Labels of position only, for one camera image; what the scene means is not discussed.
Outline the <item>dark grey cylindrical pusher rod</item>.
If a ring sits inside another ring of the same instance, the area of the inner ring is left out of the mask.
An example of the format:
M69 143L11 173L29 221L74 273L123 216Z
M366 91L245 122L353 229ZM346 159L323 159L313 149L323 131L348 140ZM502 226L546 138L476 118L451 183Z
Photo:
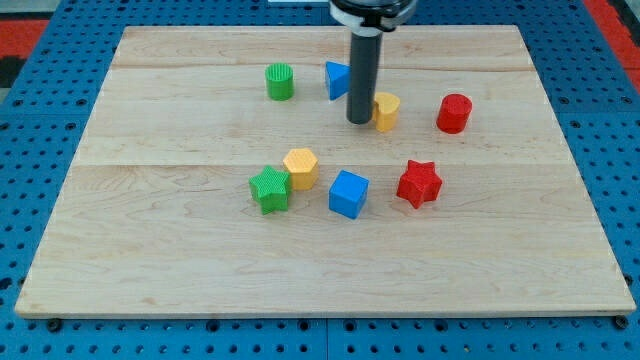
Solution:
M381 33L351 35L346 117L353 124L363 125L372 118L381 44Z

